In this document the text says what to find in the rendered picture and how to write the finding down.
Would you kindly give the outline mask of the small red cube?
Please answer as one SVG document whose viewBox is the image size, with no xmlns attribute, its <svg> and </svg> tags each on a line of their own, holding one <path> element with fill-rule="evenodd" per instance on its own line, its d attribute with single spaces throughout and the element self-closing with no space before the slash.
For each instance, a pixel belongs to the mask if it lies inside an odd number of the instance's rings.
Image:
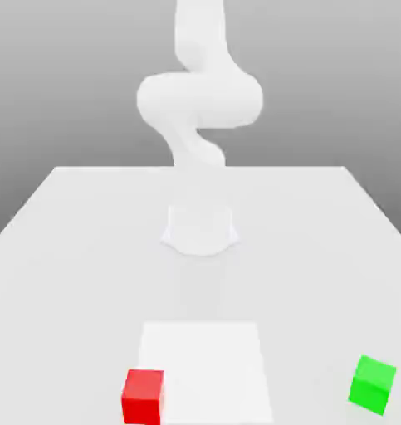
<svg viewBox="0 0 401 425">
<path fill-rule="evenodd" d="M 121 394 L 125 425 L 161 425 L 164 371 L 129 369 Z"/>
</svg>

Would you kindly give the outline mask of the small green cube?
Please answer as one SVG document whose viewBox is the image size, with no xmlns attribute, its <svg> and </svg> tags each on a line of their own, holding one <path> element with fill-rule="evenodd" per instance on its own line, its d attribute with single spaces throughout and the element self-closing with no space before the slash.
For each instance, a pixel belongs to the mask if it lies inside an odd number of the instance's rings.
<svg viewBox="0 0 401 425">
<path fill-rule="evenodd" d="M 397 368 L 361 355 L 350 385 L 348 400 L 380 416 L 384 415 Z"/>
</svg>

